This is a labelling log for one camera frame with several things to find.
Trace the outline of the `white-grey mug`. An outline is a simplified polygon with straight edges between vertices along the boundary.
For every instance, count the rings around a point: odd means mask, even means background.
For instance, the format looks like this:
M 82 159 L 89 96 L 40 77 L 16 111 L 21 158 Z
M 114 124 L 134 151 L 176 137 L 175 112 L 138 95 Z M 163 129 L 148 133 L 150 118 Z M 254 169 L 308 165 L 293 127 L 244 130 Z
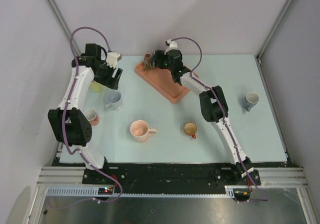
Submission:
M 117 90 L 108 92 L 105 96 L 106 110 L 120 111 L 123 108 L 122 95 Z

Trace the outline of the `yellow faceted mug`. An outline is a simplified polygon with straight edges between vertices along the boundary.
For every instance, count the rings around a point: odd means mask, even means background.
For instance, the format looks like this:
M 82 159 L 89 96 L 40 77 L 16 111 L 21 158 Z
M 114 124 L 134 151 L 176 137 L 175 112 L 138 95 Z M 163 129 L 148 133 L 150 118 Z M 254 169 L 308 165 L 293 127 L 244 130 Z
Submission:
M 90 84 L 90 89 L 91 89 L 93 92 L 102 92 L 103 89 L 104 89 L 104 87 L 103 87 L 101 84 L 93 81 L 93 82 L 91 82 L 91 84 Z

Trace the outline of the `pink mug with handle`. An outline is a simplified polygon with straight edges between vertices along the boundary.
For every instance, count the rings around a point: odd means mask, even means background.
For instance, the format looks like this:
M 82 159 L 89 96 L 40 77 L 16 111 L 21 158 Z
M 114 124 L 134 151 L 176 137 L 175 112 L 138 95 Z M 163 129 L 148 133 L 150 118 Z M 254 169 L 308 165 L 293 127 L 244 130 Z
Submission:
M 87 109 L 84 111 L 84 116 L 92 126 L 97 126 L 100 122 L 98 113 L 94 109 Z

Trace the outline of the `large peach mug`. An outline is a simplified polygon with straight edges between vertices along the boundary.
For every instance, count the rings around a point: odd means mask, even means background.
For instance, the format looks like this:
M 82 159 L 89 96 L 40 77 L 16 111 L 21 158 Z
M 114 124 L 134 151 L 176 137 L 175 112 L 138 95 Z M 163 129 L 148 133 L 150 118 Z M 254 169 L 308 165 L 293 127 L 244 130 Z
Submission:
M 155 128 L 150 128 L 148 123 L 143 120 L 134 121 L 129 130 L 132 138 L 139 143 L 147 141 L 149 137 L 157 133 Z

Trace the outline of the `small orange mug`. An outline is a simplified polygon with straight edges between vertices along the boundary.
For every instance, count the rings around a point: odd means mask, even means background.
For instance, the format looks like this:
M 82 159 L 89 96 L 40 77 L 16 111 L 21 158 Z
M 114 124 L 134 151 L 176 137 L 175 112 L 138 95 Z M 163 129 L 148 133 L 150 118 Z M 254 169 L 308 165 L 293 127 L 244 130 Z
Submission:
M 183 130 L 186 135 L 192 137 L 193 139 L 196 138 L 196 132 L 197 132 L 198 128 L 195 123 L 193 123 L 193 122 L 186 123 L 183 127 Z

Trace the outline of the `grey-blue patterned mug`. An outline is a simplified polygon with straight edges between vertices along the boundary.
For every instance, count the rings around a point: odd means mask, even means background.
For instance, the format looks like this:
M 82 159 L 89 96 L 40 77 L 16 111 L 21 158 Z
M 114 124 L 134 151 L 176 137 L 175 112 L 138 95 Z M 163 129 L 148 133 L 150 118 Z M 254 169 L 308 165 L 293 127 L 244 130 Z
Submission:
M 259 100 L 260 98 L 256 93 L 249 92 L 245 95 L 242 106 L 247 112 L 250 112 L 251 109 L 259 102 Z

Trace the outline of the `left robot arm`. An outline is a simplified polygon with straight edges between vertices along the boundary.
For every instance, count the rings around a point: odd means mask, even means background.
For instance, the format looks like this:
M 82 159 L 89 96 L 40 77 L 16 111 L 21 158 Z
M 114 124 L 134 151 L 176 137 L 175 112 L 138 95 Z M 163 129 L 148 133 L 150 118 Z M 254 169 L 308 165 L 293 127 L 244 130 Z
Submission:
M 48 112 L 48 120 L 56 140 L 73 155 L 78 152 L 88 169 L 95 169 L 93 177 L 107 183 L 111 172 L 105 168 L 106 159 L 91 142 L 92 126 L 83 112 L 83 105 L 90 84 L 95 81 L 104 87 L 117 90 L 122 69 L 117 62 L 122 55 L 106 51 L 98 44 L 89 43 L 85 52 L 72 60 L 71 79 L 57 109 Z

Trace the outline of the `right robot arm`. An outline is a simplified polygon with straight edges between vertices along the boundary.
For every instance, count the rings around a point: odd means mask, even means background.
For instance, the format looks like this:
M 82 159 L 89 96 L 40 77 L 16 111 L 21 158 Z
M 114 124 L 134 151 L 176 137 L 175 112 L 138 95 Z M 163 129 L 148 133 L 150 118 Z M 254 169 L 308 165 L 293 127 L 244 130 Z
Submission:
M 238 185 L 247 181 L 254 167 L 232 130 L 222 88 L 218 85 L 210 87 L 200 81 L 194 72 L 183 64 L 183 56 L 178 49 L 156 50 L 150 63 L 152 67 L 169 70 L 174 83 L 188 88 L 199 97 L 201 114 L 217 131 L 233 165 L 232 181 Z

